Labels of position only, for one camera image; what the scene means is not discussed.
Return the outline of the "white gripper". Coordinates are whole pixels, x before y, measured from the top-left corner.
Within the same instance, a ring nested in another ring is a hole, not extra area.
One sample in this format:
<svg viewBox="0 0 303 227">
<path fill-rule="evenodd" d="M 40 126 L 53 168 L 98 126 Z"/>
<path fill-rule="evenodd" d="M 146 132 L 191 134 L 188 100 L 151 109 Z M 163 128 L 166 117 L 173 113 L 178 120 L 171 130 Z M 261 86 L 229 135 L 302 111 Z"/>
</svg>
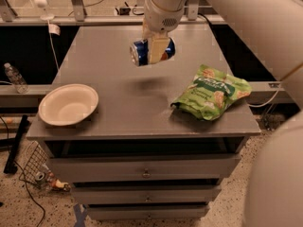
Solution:
<svg viewBox="0 0 303 227">
<path fill-rule="evenodd" d="M 183 16 L 184 0 L 145 0 L 142 39 L 149 39 L 149 63 L 155 64 L 169 58 L 166 49 L 170 38 L 154 37 L 153 32 L 173 31 Z"/>
</svg>

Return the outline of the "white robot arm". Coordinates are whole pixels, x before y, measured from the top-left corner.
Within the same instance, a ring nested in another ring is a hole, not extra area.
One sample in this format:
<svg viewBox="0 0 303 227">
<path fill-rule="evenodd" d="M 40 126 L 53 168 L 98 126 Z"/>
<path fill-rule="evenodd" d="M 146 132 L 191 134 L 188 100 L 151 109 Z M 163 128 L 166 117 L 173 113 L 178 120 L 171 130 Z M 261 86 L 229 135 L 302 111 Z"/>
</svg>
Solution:
<svg viewBox="0 0 303 227">
<path fill-rule="evenodd" d="M 180 20 L 186 0 L 145 0 L 149 29 Z M 302 105 L 301 0 L 206 0 Z M 282 124 L 251 168 L 243 227 L 303 227 L 303 113 Z"/>
</svg>

